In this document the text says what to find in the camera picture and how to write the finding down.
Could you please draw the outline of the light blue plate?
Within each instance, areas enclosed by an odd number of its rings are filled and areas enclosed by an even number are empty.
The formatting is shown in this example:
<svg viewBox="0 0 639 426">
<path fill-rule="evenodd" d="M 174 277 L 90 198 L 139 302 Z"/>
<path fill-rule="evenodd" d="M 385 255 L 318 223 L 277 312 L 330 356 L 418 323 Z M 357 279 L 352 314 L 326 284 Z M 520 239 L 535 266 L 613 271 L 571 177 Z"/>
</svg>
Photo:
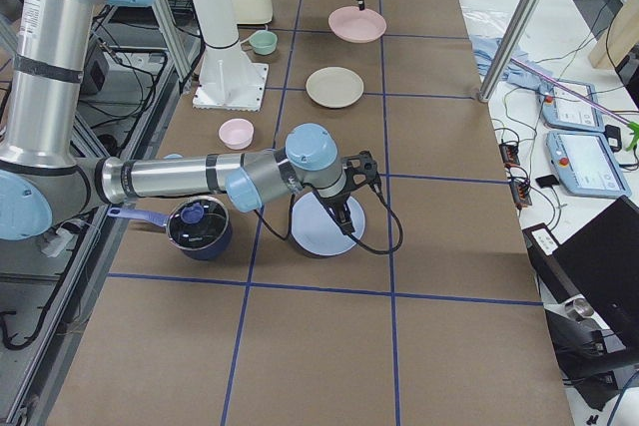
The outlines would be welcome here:
<svg viewBox="0 0 639 426">
<path fill-rule="evenodd" d="M 341 232 L 313 193 L 301 196 L 294 204 L 292 235 L 302 249 L 318 256 L 339 255 L 356 246 Z"/>
</svg>

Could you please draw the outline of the aluminium frame post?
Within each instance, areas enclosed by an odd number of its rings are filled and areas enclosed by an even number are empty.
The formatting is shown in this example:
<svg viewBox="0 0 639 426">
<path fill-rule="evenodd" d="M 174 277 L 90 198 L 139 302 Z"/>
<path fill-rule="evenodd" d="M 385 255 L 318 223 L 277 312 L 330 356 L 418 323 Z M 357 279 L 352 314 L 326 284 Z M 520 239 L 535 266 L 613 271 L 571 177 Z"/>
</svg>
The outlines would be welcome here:
<svg viewBox="0 0 639 426">
<path fill-rule="evenodd" d="M 540 0 L 519 0 L 506 28 L 502 41 L 477 94 L 477 99 L 487 103 L 492 96 L 524 30 Z"/>
</svg>

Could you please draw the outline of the dark blue pot with lid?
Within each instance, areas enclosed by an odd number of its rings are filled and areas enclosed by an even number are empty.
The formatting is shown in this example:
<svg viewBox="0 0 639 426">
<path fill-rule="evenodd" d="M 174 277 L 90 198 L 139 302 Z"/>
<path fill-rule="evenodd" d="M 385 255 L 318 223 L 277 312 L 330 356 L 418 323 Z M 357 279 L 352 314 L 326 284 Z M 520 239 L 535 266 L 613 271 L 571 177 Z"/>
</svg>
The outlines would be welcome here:
<svg viewBox="0 0 639 426">
<path fill-rule="evenodd" d="M 171 244 L 195 260 L 215 259 L 228 248 L 233 236 L 228 210 L 212 196 L 189 198 L 170 213 L 111 207 L 107 215 L 162 228 Z"/>
</svg>

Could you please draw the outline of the teach pendant tablet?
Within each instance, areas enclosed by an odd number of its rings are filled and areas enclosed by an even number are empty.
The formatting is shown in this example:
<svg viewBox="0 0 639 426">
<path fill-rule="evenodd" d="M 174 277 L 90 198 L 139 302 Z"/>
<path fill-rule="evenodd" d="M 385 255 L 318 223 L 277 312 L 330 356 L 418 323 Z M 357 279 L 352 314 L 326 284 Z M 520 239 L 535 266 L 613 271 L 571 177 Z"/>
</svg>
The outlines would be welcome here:
<svg viewBox="0 0 639 426">
<path fill-rule="evenodd" d="M 630 197 L 631 190 L 602 134 L 551 130 L 546 148 L 559 182 L 574 196 Z"/>
<path fill-rule="evenodd" d="M 604 132 L 601 113 L 563 90 L 542 82 L 538 89 L 537 100 L 540 103 L 543 121 L 549 128 Z"/>
</svg>

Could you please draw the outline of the upper teach pendant tablet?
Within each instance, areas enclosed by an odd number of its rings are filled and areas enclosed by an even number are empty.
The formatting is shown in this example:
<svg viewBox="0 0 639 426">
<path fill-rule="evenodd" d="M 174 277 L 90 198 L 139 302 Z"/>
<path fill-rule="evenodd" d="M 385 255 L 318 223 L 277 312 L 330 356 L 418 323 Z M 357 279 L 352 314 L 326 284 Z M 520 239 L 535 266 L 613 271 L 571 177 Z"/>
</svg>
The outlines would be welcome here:
<svg viewBox="0 0 639 426">
<path fill-rule="evenodd" d="M 601 113 L 563 90 L 542 82 L 538 89 L 537 100 L 540 103 L 543 121 L 549 128 L 604 132 Z"/>
</svg>

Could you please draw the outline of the pink bowl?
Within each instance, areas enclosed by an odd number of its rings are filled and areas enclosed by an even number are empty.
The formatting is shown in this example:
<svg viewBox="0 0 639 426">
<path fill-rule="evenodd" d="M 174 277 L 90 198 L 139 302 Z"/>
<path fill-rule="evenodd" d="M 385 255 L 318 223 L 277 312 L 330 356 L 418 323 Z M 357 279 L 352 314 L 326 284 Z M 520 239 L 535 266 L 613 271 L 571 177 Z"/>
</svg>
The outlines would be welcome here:
<svg viewBox="0 0 639 426">
<path fill-rule="evenodd" d="M 218 135 L 227 148 L 242 150 L 252 143 L 254 132 L 255 128 L 249 120 L 233 118 L 221 124 Z"/>
</svg>

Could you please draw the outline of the beige plate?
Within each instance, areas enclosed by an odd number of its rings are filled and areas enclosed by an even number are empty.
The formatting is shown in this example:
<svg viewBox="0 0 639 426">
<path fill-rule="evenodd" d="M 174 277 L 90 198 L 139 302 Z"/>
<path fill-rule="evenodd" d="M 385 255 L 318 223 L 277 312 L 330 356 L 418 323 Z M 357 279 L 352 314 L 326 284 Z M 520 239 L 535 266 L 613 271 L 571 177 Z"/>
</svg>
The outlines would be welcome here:
<svg viewBox="0 0 639 426">
<path fill-rule="evenodd" d="M 325 67 L 313 72 L 306 81 L 306 91 L 317 104 L 340 109 L 348 107 L 363 95 L 362 78 L 344 67 Z"/>
</svg>

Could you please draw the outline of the black laptop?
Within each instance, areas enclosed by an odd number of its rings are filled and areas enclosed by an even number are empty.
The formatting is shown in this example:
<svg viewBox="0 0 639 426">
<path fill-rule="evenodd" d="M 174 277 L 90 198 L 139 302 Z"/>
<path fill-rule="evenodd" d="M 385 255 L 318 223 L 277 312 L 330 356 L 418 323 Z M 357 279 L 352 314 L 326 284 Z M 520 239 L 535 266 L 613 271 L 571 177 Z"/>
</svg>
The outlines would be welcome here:
<svg viewBox="0 0 639 426">
<path fill-rule="evenodd" d="M 554 297 L 581 294 L 624 344 L 638 345 L 638 207 L 615 200 L 559 242 L 543 223 L 523 231 L 533 267 Z"/>
</svg>

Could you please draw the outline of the grabber stick with green tip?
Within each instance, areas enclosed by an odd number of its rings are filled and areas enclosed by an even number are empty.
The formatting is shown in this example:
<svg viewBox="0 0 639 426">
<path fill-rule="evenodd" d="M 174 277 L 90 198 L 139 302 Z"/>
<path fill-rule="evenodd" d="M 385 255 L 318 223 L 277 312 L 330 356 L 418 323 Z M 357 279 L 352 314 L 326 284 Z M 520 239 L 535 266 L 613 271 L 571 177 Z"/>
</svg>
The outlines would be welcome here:
<svg viewBox="0 0 639 426">
<path fill-rule="evenodd" d="M 611 110 L 599 105 L 598 103 L 590 100 L 588 97 L 583 96 L 583 95 L 579 94 L 578 92 L 575 92 L 575 91 L 563 86 L 560 82 L 558 82 L 557 80 L 555 80 L 551 76 L 545 75 L 544 73 L 542 73 L 538 69 L 532 68 L 532 67 L 530 67 L 528 64 L 526 64 L 524 62 L 516 60 L 514 57 L 511 57 L 509 62 L 514 64 L 514 65 L 516 65 L 516 66 L 518 66 L 519 68 L 523 69 L 526 72 L 529 72 L 529 73 L 531 73 L 533 75 L 538 76 L 540 79 L 542 79 L 546 83 L 552 85 L 553 87 L 555 87 L 557 89 L 563 90 L 568 95 L 571 95 L 571 96 L 575 97 L 576 99 L 579 99 L 580 101 L 588 104 L 592 109 L 597 110 L 602 115 L 609 116 L 609 117 L 615 119 L 617 122 L 623 124 L 624 126 L 626 126 L 632 132 L 632 135 L 633 135 L 632 141 L 630 142 L 630 145 L 627 148 L 627 151 L 632 151 L 635 147 L 638 146 L 639 125 L 636 122 L 632 122 L 632 121 L 626 119 L 625 117 L 621 116 L 620 114 L 618 114 L 616 112 L 613 112 L 613 111 L 611 111 Z"/>
</svg>

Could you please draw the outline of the lower teach pendant tablet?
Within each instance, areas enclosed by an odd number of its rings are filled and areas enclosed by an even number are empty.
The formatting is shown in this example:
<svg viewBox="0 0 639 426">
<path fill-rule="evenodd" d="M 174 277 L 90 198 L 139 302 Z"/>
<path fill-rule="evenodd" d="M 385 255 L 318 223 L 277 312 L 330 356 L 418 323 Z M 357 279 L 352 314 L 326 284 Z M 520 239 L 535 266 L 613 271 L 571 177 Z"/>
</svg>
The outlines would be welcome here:
<svg viewBox="0 0 639 426">
<path fill-rule="evenodd" d="M 602 134 L 551 130 L 546 148 L 559 182 L 574 196 L 630 197 L 631 190 Z"/>
</svg>

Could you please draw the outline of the pink plate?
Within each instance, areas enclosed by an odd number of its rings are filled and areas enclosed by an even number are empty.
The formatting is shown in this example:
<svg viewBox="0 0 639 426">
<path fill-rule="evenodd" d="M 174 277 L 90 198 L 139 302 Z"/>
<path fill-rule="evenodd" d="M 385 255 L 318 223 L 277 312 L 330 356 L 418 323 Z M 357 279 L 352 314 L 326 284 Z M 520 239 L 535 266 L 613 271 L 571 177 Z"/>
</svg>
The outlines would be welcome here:
<svg viewBox="0 0 639 426">
<path fill-rule="evenodd" d="M 340 39 L 352 43 L 369 43 L 379 39 L 386 30 L 384 18 L 371 9 L 355 6 L 338 8 L 328 16 L 328 25 Z"/>
</svg>

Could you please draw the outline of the white pedestal column with base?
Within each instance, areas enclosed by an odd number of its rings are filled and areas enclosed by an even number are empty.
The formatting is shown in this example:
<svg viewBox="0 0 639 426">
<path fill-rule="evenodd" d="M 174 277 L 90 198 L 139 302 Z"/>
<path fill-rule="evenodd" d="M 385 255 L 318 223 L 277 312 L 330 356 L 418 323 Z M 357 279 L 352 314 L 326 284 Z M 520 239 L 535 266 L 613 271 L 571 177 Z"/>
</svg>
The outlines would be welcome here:
<svg viewBox="0 0 639 426">
<path fill-rule="evenodd" d="M 232 0 L 193 0 L 193 4 L 205 44 L 193 105 L 259 110 L 269 66 L 253 63 L 243 51 Z"/>
</svg>

